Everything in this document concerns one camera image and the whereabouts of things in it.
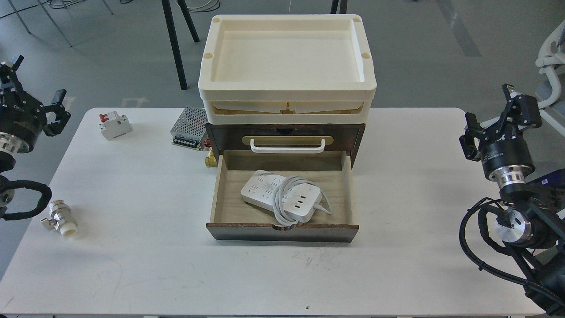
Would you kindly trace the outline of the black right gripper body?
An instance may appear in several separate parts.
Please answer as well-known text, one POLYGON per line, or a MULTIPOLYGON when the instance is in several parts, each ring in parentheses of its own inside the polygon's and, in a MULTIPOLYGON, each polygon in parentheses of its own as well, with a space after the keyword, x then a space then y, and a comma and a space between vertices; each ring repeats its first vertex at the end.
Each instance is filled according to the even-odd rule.
POLYGON ((493 180, 491 175, 501 167, 525 167, 525 176, 535 171, 522 129, 509 128, 500 133, 496 133, 496 129, 484 129, 479 137, 480 160, 484 176, 489 181, 493 180))

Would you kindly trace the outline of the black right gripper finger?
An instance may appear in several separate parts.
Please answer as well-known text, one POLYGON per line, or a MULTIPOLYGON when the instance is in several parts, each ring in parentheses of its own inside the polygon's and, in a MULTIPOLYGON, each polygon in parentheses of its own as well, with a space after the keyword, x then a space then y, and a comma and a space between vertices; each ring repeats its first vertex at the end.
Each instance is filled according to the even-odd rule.
POLYGON ((482 151, 486 146, 484 129, 478 124, 474 113, 465 113, 466 128, 459 141, 467 160, 482 161, 482 151))
POLYGON ((491 137, 523 137, 525 130, 541 127, 535 97, 518 92, 510 84, 503 84, 502 90, 507 103, 498 121, 490 126, 491 137))

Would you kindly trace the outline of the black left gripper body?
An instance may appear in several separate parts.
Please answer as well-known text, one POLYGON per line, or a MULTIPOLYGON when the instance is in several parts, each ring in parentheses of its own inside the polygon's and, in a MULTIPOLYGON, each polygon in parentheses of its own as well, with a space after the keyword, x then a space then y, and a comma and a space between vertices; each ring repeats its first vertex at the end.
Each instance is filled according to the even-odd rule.
POLYGON ((37 139, 47 124, 49 110, 30 95, 1 96, 1 151, 8 154, 34 150, 37 139))

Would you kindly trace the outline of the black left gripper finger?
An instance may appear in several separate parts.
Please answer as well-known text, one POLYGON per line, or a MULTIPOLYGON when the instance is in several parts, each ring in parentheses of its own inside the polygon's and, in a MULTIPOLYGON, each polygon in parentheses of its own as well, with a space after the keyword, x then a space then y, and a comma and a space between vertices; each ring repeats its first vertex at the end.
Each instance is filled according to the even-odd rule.
POLYGON ((61 134, 66 124, 68 123, 69 119, 71 118, 71 114, 65 110, 63 105, 63 100, 66 94, 67 91, 65 89, 57 90, 55 92, 53 100, 51 101, 51 104, 42 107, 42 113, 55 114, 55 121, 44 125, 43 128, 45 135, 49 137, 53 137, 61 134))
POLYGON ((26 92, 16 74, 23 60, 23 56, 16 56, 0 65, 1 106, 28 106, 26 92))

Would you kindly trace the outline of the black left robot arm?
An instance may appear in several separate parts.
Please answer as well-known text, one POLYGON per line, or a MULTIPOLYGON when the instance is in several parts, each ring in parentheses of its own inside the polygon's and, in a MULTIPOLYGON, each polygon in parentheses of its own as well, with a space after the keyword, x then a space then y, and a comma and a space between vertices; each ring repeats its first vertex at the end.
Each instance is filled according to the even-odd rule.
MULTIPOLYGON (((49 105, 44 105, 26 92, 16 71, 24 60, 14 57, 0 65, 1 107, 0 107, 0 169, 12 170, 16 154, 34 150, 41 132, 53 137, 62 133, 71 114, 65 110, 63 100, 67 91, 59 89, 49 105)), ((52 197, 48 185, 30 180, 10 181, 2 176, 0 181, 0 216, 6 221, 31 219, 42 212, 52 197), (8 204, 13 200, 16 189, 29 189, 40 193, 34 209, 27 212, 8 213, 8 204)))

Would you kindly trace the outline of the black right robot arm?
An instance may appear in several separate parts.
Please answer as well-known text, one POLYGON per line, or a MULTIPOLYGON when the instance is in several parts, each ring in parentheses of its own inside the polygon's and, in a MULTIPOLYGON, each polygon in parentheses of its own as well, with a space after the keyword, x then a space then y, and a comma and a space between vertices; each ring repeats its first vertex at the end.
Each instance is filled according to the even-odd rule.
POLYGON ((558 213, 564 209, 564 170, 525 181, 535 166, 523 133, 541 126, 541 115, 534 97, 508 84, 502 90, 506 107, 495 123, 484 128, 475 114, 465 115, 467 125, 459 139, 464 155, 482 163, 486 179, 500 188, 500 199, 486 197, 468 209, 460 225, 460 245, 479 270, 520 284, 548 315, 563 316, 565 227, 558 213), (511 256, 524 278, 488 265, 471 251, 465 229, 474 214, 484 242, 511 256))

